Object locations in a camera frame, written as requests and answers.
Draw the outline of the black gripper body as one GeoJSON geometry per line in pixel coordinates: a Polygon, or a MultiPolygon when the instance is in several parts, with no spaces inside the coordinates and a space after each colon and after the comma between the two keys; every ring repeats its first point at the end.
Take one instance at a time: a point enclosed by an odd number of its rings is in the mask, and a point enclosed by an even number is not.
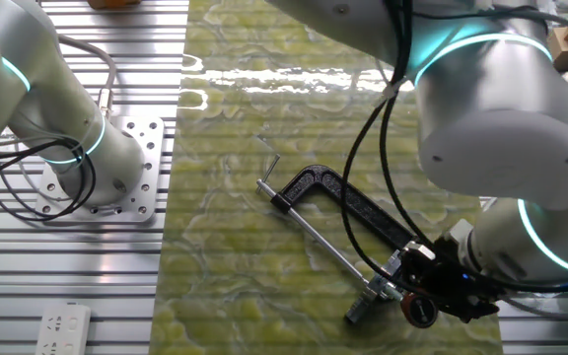
{"type": "Polygon", "coordinates": [[[470,322],[495,315],[497,290],[469,276],[456,263],[431,251],[405,248],[401,259],[408,259],[414,267],[413,281],[418,292],[432,300],[438,309],[470,322]]]}

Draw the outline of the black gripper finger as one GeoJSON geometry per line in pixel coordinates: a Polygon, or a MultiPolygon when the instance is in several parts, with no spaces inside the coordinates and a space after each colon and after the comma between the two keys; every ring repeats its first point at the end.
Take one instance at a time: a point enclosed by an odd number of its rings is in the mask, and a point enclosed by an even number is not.
{"type": "Polygon", "coordinates": [[[402,259],[399,263],[399,266],[396,270],[396,275],[403,281],[403,282],[412,282],[413,281],[413,274],[414,274],[414,267],[410,260],[402,259]]]}
{"type": "Polygon", "coordinates": [[[415,297],[418,295],[418,286],[405,280],[398,280],[396,287],[402,293],[402,298],[415,297]]]}

